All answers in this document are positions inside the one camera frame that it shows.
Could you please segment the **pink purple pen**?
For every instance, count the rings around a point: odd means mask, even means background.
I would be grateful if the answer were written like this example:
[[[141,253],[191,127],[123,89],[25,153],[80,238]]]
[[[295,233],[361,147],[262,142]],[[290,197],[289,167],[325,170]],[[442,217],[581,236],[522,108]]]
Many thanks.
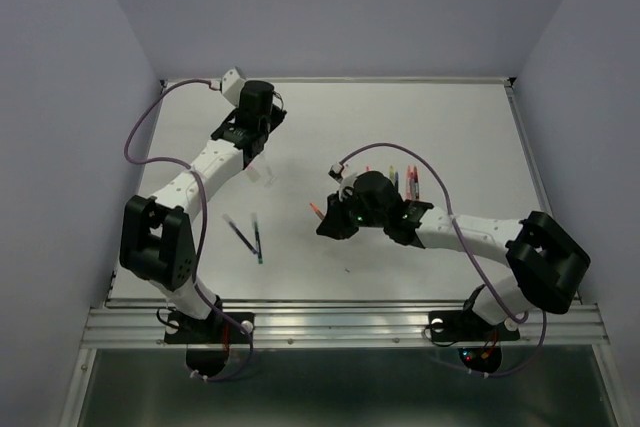
[[[413,168],[410,165],[408,166],[406,173],[406,198],[409,200],[413,200],[414,198]]]

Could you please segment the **clear pen cap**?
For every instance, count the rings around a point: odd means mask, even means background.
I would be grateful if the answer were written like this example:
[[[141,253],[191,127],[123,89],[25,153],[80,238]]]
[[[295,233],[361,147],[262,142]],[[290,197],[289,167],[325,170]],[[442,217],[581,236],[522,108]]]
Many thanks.
[[[265,182],[265,186],[267,188],[271,187],[273,185],[273,183],[275,182],[275,180],[277,179],[277,176],[275,175],[275,172],[273,171],[271,165],[269,163],[265,164],[265,171],[266,171],[266,175],[267,175],[267,180]]]

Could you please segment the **orange fine pen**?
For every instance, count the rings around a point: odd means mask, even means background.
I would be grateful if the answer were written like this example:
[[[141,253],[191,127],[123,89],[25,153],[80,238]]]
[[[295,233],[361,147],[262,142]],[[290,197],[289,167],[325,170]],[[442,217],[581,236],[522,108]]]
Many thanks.
[[[324,220],[325,218],[324,214],[314,203],[310,202],[310,207],[312,208],[313,212],[320,220]]]

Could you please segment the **green orange pen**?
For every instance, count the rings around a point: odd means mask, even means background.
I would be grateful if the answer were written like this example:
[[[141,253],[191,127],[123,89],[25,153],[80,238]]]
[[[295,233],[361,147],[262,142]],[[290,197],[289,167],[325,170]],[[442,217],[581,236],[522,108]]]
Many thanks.
[[[259,265],[263,265],[264,258],[263,258],[261,234],[260,234],[258,216],[257,216],[256,213],[252,213],[251,221],[252,221],[252,227],[253,227],[253,231],[254,231],[255,246],[256,246],[256,252],[257,252],[256,256],[257,256],[258,264]]]

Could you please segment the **pink pen cap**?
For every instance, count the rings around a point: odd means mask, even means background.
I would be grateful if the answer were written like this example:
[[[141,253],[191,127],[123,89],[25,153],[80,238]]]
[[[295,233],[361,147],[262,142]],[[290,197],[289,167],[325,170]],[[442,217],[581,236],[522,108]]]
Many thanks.
[[[252,183],[258,183],[261,181],[261,173],[259,170],[257,170],[256,168],[254,168],[253,166],[248,166],[246,169],[246,174],[247,177],[249,178],[249,180]]]

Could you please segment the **red orange highlighter pen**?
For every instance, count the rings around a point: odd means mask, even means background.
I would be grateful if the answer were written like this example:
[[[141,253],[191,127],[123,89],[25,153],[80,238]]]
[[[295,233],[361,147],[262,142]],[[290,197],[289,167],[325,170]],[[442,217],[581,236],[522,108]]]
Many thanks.
[[[412,198],[414,200],[419,200],[420,199],[419,172],[416,165],[413,166],[411,178],[412,178],[412,187],[411,187]]]

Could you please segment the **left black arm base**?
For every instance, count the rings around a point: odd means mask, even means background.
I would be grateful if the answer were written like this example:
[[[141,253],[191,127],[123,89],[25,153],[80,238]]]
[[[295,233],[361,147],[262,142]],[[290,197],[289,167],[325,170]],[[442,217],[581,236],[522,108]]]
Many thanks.
[[[164,327],[163,342],[184,346],[185,366],[193,379],[205,383],[238,379],[253,354],[255,314],[211,311],[204,320],[188,317],[176,307],[156,310]]]

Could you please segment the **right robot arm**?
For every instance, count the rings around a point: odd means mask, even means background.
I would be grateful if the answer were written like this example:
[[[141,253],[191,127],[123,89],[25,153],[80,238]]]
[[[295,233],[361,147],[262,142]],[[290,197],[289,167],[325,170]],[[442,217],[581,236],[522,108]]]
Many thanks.
[[[522,220],[455,215],[432,203],[401,197],[377,171],[351,175],[327,198],[319,236],[347,240],[362,228],[379,228],[395,243],[424,250],[449,250],[497,262],[509,277],[484,279],[465,301],[457,325],[482,337],[509,316],[537,308],[569,311],[591,259],[549,214],[532,211]]]

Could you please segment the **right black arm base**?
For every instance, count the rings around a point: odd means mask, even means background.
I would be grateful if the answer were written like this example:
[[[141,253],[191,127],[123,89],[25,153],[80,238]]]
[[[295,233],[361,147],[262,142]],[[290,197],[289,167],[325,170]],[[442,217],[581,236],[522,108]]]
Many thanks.
[[[471,374],[493,377],[501,367],[502,342],[521,338],[518,328],[490,325],[462,310],[436,310],[427,314],[421,335],[435,347],[456,347],[461,367]]]

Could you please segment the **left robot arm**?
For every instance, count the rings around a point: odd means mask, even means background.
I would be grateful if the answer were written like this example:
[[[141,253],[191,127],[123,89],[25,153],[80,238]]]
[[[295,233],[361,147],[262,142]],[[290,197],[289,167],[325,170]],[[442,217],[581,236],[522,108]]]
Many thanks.
[[[275,87],[262,80],[225,78],[216,88],[233,109],[191,162],[164,157],[181,172],[149,197],[135,195],[124,207],[119,264],[149,282],[188,318],[199,340],[222,329],[221,304],[198,278],[205,238],[192,223],[208,224],[208,203],[259,156],[286,112],[274,104]]]

